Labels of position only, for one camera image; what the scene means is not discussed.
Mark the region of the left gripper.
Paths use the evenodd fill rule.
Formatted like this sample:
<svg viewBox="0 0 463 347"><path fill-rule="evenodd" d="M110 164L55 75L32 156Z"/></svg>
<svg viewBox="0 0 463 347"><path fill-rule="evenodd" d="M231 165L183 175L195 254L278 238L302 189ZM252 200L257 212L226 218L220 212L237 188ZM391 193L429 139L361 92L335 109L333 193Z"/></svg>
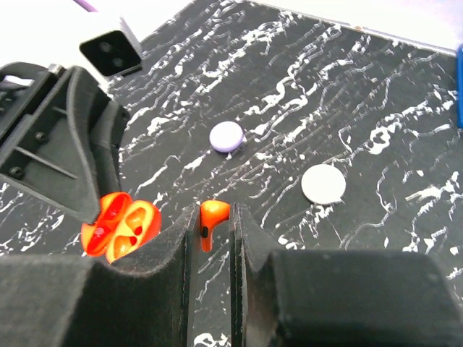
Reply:
<svg viewBox="0 0 463 347"><path fill-rule="evenodd" d="M119 148L129 121L82 67L14 63L29 77L1 118L1 180L82 223L100 212L99 195L121 190Z"/></svg>

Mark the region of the white earbud charging case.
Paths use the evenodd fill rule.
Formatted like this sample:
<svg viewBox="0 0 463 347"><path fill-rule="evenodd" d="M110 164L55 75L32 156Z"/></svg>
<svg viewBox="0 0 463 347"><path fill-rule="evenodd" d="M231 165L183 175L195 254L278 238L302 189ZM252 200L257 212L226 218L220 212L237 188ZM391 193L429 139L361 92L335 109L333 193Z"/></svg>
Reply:
<svg viewBox="0 0 463 347"><path fill-rule="evenodd" d="M301 178L304 196L318 205L340 202L347 188L343 173L328 164L318 164L307 169Z"/></svg>

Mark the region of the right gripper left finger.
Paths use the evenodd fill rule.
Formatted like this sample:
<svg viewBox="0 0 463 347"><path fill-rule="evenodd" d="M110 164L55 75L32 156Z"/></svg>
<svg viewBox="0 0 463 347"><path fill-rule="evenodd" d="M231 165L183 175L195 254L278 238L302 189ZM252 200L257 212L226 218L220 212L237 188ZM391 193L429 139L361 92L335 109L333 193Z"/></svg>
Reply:
<svg viewBox="0 0 463 347"><path fill-rule="evenodd" d="M111 265L1 258L3 346L191 346L199 207Z"/></svg>

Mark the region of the red earbud charging case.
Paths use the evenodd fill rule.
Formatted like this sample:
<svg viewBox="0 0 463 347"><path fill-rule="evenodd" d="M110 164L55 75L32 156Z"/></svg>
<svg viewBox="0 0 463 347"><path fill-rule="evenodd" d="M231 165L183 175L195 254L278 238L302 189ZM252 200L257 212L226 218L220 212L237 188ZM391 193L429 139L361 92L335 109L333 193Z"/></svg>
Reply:
<svg viewBox="0 0 463 347"><path fill-rule="evenodd" d="M162 216L151 202L133 200L126 192L100 200L101 214L92 224L82 224L80 241L89 257L105 256L112 263L139 249L161 231Z"/></svg>

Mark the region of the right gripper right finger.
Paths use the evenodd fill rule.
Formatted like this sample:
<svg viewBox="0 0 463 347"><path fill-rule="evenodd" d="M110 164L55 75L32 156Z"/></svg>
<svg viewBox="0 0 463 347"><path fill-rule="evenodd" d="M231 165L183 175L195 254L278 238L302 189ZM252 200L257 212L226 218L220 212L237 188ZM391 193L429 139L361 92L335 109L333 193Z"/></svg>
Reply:
<svg viewBox="0 0 463 347"><path fill-rule="evenodd" d="M460 346L462 312L434 260L283 248L233 204L233 346Z"/></svg>

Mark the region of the red earbud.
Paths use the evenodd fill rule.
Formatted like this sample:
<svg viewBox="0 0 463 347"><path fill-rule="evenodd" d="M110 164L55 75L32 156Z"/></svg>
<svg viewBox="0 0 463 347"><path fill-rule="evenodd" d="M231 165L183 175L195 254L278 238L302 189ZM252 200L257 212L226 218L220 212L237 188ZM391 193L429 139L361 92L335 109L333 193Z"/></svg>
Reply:
<svg viewBox="0 0 463 347"><path fill-rule="evenodd" d="M213 248L214 228L229 219L230 204L218 200L207 200L200 205L200 237L204 252Z"/></svg>

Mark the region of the purple earbud charging case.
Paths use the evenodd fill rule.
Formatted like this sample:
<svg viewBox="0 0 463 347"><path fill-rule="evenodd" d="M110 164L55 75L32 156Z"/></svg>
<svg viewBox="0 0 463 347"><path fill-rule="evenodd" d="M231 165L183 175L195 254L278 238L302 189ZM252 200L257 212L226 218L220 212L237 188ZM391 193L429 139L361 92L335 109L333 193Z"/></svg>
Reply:
<svg viewBox="0 0 463 347"><path fill-rule="evenodd" d="M242 127L234 121L223 121L215 125L209 134L209 142L214 150L229 153L236 150L244 141Z"/></svg>

